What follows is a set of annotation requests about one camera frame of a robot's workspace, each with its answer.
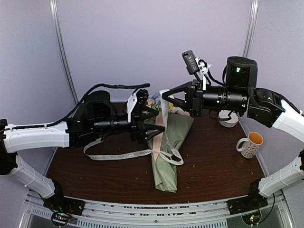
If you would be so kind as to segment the left aluminium frame post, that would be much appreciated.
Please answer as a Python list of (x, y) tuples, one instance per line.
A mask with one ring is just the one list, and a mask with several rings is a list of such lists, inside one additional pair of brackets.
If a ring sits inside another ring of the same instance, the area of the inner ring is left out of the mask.
[(64, 46), (64, 41), (63, 41), (63, 36), (62, 36), (62, 31), (61, 31), (61, 26), (60, 26), (60, 19), (59, 19), (59, 13), (58, 13), (58, 7), (57, 7), (57, 0), (50, 0), (50, 10), (51, 10), (51, 15), (54, 23), (54, 28), (56, 32), (56, 37), (57, 37), (57, 43), (58, 43), (58, 48), (59, 48), (59, 53), (60, 53), (60, 58), (64, 70), (64, 74), (67, 80), (67, 85), (68, 89), (71, 93), (72, 99), (74, 101), (74, 104), (78, 103), (78, 97), (76, 94), (76, 89), (73, 83), (73, 79), (71, 76), (68, 60), (67, 60), (67, 54)]

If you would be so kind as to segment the right aluminium frame post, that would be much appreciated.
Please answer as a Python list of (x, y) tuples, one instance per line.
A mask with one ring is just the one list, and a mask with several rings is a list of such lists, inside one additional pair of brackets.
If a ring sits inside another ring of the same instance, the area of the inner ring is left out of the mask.
[(256, 30), (257, 18), (258, 18), (259, 0), (251, 1), (251, 10), (248, 19), (247, 34), (245, 44), (243, 48), (243, 57), (248, 58), (251, 50), (251, 46), (254, 39)]

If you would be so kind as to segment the aluminium frame post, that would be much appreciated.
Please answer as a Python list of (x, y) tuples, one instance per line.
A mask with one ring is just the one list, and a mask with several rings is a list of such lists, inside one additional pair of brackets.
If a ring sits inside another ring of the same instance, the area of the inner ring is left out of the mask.
[(50, 0), (50, 10), (51, 10), (51, 15), (54, 23), (54, 28), (56, 32), (56, 37), (57, 37), (57, 43), (58, 43), (58, 48), (59, 48), (59, 53), (60, 53), (60, 58), (64, 70), (64, 74), (67, 80), (67, 85), (68, 89), (71, 93), (72, 99), (74, 101), (74, 104), (78, 103), (78, 97), (76, 94), (76, 89), (73, 83), (73, 79), (71, 76), (68, 60), (67, 60), (67, 54), (64, 46), (64, 41), (63, 41), (63, 36), (62, 36), (62, 31), (61, 31), (61, 26), (60, 26), (60, 19), (59, 19), (59, 13), (58, 13), (58, 7), (57, 7), (57, 0)]
[(245, 44), (243, 48), (243, 57), (248, 58), (251, 50), (251, 46), (254, 39), (256, 30), (257, 18), (258, 18), (259, 0), (251, 1), (251, 10), (248, 19), (247, 34)]

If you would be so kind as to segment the pale yellow flower stem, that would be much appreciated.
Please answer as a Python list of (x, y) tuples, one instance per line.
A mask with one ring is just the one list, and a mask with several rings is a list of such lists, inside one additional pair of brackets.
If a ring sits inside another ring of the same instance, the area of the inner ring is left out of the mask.
[(156, 111), (161, 111), (161, 102), (160, 101), (155, 101), (155, 105), (153, 107), (150, 107), (151, 109), (153, 110), (156, 110)]

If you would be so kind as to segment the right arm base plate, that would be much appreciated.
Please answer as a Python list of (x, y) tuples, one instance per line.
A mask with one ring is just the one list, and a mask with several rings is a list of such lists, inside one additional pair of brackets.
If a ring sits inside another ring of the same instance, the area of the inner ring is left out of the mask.
[(267, 198), (245, 196), (230, 199), (227, 206), (230, 215), (240, 214), (246, 225), (257, 225), (262, 218), (261, 208), (268, 205)]

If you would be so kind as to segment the right white scalloped bowl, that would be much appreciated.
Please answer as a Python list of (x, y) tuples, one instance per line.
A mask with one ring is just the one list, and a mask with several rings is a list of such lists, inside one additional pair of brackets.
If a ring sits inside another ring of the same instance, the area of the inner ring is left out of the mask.
[(239, 116), (233, 111), (222, 110), (218, 114), (218, 122), (226, 128), (232, 128), (239, 122)]

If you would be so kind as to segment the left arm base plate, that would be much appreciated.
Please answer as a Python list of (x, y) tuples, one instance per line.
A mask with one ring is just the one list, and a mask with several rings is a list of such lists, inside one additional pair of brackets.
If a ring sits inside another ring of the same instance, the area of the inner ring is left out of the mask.
[(85, 207), (85, 202), (79, 199), (64, 198), (63, 206), (55, 206), (44, 198), (42, 200), (43, 206), (52, 212), (50, 220), (57, 228), (61, 228), (71, 222), (76, 223), (76, 216), (81, 216)]

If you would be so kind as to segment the front aluminium rail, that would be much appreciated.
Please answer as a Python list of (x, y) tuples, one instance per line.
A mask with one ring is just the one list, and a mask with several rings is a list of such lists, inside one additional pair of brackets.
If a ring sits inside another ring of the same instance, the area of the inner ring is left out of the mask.
[(73, 215), (66, 228), (250, 228), (249, 218), (261, 220), (258, 228), (293, 228), (294, 222), (282, 192), (268, 198), (257, 210), (231, 214), (227, 199), (177, 204), (122, 204), (84, 200), (81, 215)]

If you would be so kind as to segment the white printed ribbon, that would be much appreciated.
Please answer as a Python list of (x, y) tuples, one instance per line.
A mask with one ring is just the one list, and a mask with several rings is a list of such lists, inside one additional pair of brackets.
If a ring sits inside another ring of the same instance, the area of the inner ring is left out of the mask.
[[(161, 157), (164, 161), (167, 163), (170, 163), (172, 165), (183, 165), (184, 161), (182, 156), (180, 155), (177, 148), (175, 148), (170, 142), (168, 138), (168, 115), (170, 113), (169, 111), (169, 103), (168, 101), (164, 100), (162, 98), (162, 93), (168, 91), (161, 90), (159, 91), (161, 102), (161, 111), (159, 112), (158, 116), (156, 117), (156, 123), (160, 126), (165, 127), (165, 132), (153, 137), (152, 140), (152, 148), (146, 149), (142, 151), (135, 151), (120, 155), (89, 155), (87, 156), (95, 161), (107, 161), (107, 160), (123, 160), (123, 159), (130, 159), (130, 158), (136, 158), (136, 157), (142, 157), (145, 155), (151, 155), (154, 160), (157, 160), (158, 157)], [(164, 149), (161, 148), (162, 146), (162, 140), (165, 139), (166, 143), (168, 144), (170, 148), (170, 152), (166, 152)]]

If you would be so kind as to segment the white patterned mug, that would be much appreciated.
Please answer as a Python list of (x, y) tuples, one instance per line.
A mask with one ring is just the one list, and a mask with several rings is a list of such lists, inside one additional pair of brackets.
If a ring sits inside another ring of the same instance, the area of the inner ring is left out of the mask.
[(250, 132), (246, 138), (241, 138), (236, 144), (237, 152), (246, 159), (252, 159), (259, 147), (263, 144), (264, 139), (262, 135), (257, 132)]

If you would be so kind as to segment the peach flower stem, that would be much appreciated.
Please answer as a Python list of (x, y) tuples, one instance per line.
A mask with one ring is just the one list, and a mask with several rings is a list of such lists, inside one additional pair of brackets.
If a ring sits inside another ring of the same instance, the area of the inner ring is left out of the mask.
[(153, 107), (155, 105), (155, 100), (154, 99), (148, 99), (146, 102), (147, 107)]

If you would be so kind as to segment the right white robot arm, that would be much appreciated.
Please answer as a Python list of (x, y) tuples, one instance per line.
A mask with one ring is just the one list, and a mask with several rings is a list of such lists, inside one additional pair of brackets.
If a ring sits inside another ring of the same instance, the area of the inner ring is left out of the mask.
[(208, 75), (207, 63), (196, 58), (191, 51), (182, 54), (186, 69), (194, 75), (193, 81), (172, 88), (162, 98), (189, 112), (200, 116), (202, 109), (210, 111), (227, 110), (304, 140), (304, 114), (281, 94), (257, 88), (257, 62), (232, 56), (227, 58), (223, 71), (223, 82), (217, 86), (207, 85), (199, 75)]

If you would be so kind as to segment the blue flower stem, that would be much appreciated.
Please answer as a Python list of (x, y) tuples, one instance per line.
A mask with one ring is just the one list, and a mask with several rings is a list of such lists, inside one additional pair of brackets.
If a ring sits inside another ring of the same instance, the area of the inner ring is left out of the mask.
[(160, 94), (159, 93), (152, 93), (151, 95), (149, 95), (149, 98), (152, 100), (159, 100), (160, 99)]

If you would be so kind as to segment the pink rose stem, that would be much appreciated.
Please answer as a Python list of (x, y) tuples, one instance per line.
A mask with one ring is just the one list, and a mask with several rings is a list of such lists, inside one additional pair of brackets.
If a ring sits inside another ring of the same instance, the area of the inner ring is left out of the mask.
[(173, 107), (171, 110), (172, 114), (180, 114), (180, 115), (185, 115), (185, 116), (190, 116), (190, 113), (187, 111), (184, 111), (182, 108), (180, 107)]

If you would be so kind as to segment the pink wrapping paper sheet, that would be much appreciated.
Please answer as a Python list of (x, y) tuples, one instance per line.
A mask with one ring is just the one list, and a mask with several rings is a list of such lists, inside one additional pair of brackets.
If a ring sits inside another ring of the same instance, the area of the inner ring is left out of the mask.
[(147, 142), (152, 150), (152, 171), (155, 188), (164, 192), (177, 191), (177, 166), (184, 161), (179, 152), (194, 122), (192, 117), (170, 114), (166, 131)]

